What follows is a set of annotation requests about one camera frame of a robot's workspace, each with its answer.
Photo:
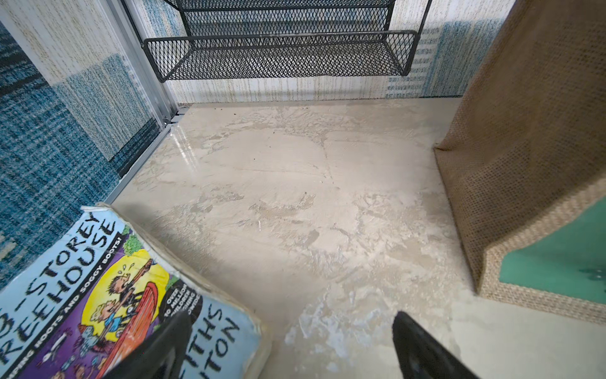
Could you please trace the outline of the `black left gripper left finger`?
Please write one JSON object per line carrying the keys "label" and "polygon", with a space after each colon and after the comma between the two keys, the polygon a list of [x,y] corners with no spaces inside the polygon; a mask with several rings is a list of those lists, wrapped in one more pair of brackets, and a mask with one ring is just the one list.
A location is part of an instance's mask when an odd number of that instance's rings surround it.
{"label": "black left gripper left finger", "polygon": [[104,378],[179,378],[192,330],[189,314],[177,312]]}

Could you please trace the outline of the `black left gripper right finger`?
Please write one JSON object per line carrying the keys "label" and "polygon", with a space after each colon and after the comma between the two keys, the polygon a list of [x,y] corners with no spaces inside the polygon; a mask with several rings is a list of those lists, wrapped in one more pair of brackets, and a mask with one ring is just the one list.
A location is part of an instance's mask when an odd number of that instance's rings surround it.
{"label": "black left gripper right finger", "polygon": [[404,378],[478,379],[406,312],[397,312],[392,340]]}

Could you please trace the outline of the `green canvas Christmas bag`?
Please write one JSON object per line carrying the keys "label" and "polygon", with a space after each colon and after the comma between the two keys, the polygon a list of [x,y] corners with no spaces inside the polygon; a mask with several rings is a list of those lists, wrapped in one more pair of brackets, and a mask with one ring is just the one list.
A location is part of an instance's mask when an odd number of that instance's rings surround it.
{"label": "green canvas Christmas bag", "polygon": [[475,292],[604,324],[604,2],[517,1],[434,152]]}

